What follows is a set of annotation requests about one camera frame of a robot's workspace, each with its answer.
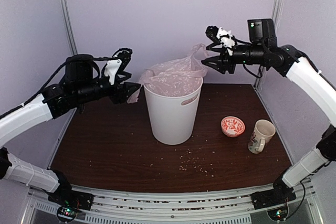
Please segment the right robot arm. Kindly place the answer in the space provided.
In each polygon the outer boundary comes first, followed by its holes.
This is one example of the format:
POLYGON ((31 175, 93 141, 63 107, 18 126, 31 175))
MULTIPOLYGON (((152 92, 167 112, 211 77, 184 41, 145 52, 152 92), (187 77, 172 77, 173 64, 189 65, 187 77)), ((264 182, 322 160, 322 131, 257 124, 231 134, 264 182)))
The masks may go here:
POLYGON ((222 27, 207 27, 205 34, 211 44, 206 49, 217 55, 202 60, 202 64, 222 74, 233 74, 237 65, 273 69, 291 82, 329 123, 320 141, 284 170, 271 189, 251 195, 255 206, 283 204, 296 198, 295 186, 335 161, 335 86, 306 53, 292 45, 278 45, 272 19, 249 19, 247 25, 249 41, 237 39, 231 31, 222 27))

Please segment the translucent pink plastic bag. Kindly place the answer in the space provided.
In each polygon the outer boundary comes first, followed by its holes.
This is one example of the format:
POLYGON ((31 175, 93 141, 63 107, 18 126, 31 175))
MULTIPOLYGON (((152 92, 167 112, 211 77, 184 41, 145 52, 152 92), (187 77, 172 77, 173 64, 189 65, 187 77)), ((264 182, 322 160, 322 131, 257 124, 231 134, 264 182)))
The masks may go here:
POLYGON ((164 97, 182 97, 194 92, 207 75, 207 69, 195 56, 201 50, 203 59, 208 58, 204 44, 192 47, 184 58, 158 63, 141 74, 138 83, 154 94, 164 97))

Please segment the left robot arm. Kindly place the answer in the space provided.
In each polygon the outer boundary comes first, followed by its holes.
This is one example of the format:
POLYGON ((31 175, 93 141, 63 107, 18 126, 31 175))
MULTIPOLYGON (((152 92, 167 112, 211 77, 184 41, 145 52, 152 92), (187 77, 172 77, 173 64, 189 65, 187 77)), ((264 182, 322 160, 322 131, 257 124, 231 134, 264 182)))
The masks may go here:
POLYGON ((121 48, 111 57, 88 54, 68 57, 45 84, 27 101, 1 115, 1 178, 11 179, 44 190, 60 205, 78 202, 63 173, 21 161, 5 145, 41 123, 57 119, 71 109, 109 97, 113 104, 127 102, 140 89, 128 82, 125 71, 132 50, 121 48))

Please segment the white plastic trash bin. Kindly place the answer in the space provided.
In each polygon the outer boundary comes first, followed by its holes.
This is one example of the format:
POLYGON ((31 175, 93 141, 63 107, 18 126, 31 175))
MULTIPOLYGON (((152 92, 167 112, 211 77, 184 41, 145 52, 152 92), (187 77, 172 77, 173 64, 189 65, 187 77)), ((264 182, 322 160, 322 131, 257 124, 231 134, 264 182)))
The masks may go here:
POLYGON ((157 94, 144 85, 153 136, 166 145, 179 145, 192 135, 203 78, 196 78, 196 89, 181 97, 157 94))

